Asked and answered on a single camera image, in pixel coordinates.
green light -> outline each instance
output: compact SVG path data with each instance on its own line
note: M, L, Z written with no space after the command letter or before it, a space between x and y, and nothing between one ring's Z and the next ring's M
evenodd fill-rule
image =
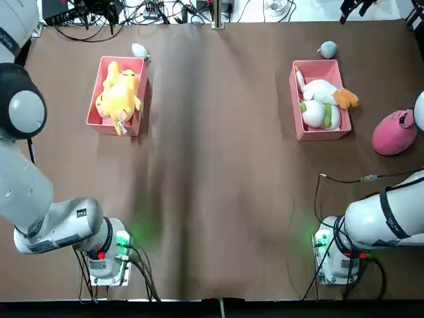
M127 246L130 244L130 236L125 231L117 232L117 245L119 246Z

white plush toy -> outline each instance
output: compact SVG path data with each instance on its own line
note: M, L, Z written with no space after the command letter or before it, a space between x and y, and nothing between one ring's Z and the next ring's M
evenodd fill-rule
M337 130L340 127L341 115L337 106L314 100L302 101L300 111L303 122L310 127L324 128L328 131Z
M351 91L345 88L337 88L325 79L315 79L305 84L305 79L297 66L294 66L297 82L303 94L303 99L312 99L323 104L338 105L342 109L359 105L359 99Z

small gray toy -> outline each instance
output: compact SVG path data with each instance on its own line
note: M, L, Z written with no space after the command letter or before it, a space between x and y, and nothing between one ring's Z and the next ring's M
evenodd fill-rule
M338 49L339 48L337 47L337 44L335 44L333 41L326 41L321 44L321 47L317 52L320 53L324 58L332 58L334 55L336 55Z

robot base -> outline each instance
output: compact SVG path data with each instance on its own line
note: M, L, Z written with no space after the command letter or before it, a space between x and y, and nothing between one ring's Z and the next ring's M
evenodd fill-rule
M336 217L327 217L324 223L334 226ZM319 230L312 235L312 249L315 261L315 270L318 269L328 245L334 237L333 228L321 224ZM329 248L323 265L317 275L318 282L325 285L346 285L349 271L350 258L345 256L335 242ZM352 269L349 282L353 283L358 277L359 259L352 260Z
M113 229L111 246L104 260L89 259L91 285L127 286L130 280L131 263L117 260L116 256L129 256L131 250L119 246L117 241L119 236L127 236L131 243L131 237L120 220L114 218L109 220Z

white plush duck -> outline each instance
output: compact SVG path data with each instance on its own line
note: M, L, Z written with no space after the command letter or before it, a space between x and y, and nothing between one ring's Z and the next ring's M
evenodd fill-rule
M297 66L294 66L297 82L306 101L312 99L323 104L338 105L342 109L359 106L359 99L351 91L339 89L325 79L315 79L308 84Z

